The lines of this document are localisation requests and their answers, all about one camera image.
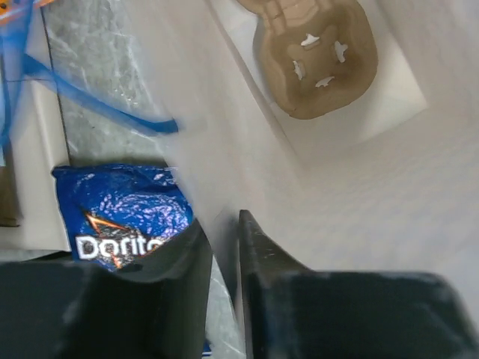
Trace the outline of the paper takeout bag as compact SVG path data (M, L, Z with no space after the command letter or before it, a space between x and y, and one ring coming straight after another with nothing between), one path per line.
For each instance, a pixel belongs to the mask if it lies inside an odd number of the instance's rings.
M248 358L244 209L315 271L442 277L478 331L478 3L358 2L376 77L310 120L273 99L263 26L241 1L14 2L1 18L1 141L20 225L1 246L72 252L54 168L170 168L212 252L213 357Z

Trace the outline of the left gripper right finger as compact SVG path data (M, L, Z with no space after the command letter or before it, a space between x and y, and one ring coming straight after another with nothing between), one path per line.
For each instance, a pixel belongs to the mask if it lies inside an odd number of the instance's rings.
M315 271L239 213L248 358L476 358L454 288L413 271Z

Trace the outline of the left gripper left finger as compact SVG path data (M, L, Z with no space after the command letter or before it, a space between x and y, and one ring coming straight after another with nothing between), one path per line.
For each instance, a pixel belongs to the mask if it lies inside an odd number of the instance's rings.
M212 252L194 221L118 271L66 260L1 265L3 358L200 358Z

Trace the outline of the brown pulp cup carrier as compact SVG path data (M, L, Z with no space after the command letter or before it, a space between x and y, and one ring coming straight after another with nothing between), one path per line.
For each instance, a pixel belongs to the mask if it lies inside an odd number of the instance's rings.
M273 99L299 120L356 101L376 77L378 52L358 1L241 1L263 26L259 62Z

